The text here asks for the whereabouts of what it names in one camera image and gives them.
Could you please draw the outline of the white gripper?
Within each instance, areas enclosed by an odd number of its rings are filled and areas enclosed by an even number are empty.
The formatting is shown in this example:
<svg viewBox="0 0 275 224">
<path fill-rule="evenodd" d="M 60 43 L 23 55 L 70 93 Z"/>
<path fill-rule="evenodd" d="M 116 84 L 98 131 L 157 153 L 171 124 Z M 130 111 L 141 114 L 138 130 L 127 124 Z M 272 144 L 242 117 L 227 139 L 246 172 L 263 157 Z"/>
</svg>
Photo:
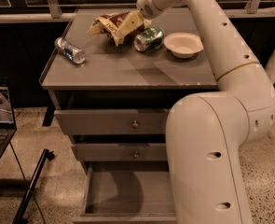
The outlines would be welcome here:
<svg viewBox="0 0 275 224">
<path fill-rule="evenodd" d="M 125 37 L 144 24 L 144 17 L 153 19 L 162 14 L 169 7 L 182 7 L 184 0 L 137 0 L 138 10 L 120 13 L 117 16 L 118 37 Z"/>
</svg>

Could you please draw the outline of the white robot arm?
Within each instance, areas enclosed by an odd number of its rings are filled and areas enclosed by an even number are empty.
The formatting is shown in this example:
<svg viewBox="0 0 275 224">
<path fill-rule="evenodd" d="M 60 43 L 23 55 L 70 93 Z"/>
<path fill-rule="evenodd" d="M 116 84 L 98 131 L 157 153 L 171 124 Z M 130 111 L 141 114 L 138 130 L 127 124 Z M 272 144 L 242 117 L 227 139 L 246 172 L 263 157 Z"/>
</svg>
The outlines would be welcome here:
<svg viewBox="0 0 275 224">
<path fill-rule="evenodd" d="M 137 0 L 148 19 L 188 6 L 218 86 L 170 110 L 166 150 L 177 224 L 253 224 L 239 148 L 275 122 L 275 89 L 215 0 Z"/>
</svg>

